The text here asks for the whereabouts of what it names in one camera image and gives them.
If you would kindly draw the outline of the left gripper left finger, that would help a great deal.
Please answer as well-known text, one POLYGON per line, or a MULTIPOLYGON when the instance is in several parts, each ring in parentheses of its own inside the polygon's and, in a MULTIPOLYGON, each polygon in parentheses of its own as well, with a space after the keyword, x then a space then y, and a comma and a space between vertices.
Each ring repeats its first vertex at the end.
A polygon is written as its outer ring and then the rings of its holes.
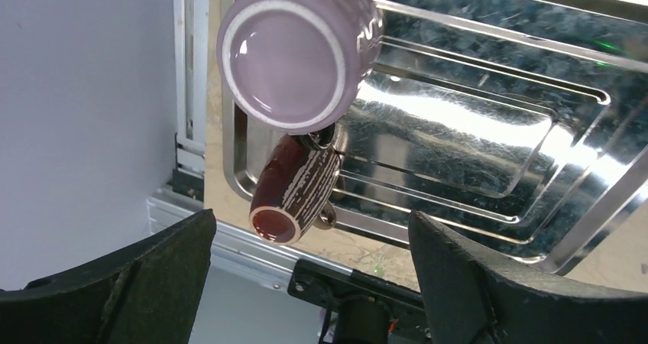
POLYGON ((217 222, 206 209, 132 245, 1 293, 3 343, 186 343, 217 222))

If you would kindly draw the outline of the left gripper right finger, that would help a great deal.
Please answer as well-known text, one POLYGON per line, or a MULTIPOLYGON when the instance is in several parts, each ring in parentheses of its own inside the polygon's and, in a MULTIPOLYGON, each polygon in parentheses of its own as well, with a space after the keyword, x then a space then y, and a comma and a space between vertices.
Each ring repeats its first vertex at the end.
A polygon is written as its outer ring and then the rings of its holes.
POLYGON ((647 295, 530 267, 420 212, 410 253, 434 343, 645 343, 647 295))

